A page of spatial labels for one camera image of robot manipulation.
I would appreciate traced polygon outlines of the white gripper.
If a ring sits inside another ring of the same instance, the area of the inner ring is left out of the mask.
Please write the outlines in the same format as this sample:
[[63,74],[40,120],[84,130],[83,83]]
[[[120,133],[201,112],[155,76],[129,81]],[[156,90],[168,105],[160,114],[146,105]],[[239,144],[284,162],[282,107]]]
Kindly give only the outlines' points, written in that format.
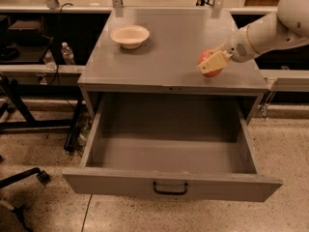
[[211,51],[209,57],[197,65],[201,74],[223,70],[228,66],[230,59],[234,62],[244,63],[258,56],[258,53],[248,40],[246,27],[240,28],[232,34],[225,43],[225,49],[227,51]]

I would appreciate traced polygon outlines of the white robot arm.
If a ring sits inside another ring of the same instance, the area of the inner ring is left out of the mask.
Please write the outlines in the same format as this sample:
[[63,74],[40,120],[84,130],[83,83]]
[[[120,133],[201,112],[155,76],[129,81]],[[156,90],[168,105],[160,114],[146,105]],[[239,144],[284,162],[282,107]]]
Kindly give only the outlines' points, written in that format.
[[277,11],[238,29],[222,45],[201,56],[197,68],[203,76],[221,73],[230,61],[244,63],[272,50],[308,45],[309,0],[280,0]]

